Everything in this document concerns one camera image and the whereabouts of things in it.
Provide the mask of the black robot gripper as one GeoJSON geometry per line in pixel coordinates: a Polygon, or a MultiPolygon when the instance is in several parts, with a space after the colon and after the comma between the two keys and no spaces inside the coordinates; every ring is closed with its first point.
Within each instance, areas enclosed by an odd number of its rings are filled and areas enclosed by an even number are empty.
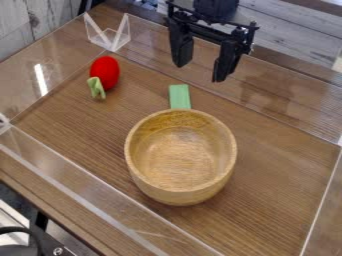
{"type": "Polygon", "coordinates": [[[234,72],[241,50],[253,48],[258,23],[239,12],[239,0],[166,0],[170,47],[174,64],[182,68],[193,60],[194,38],[221,43],[213,81],[223,82],[234,72]]]}

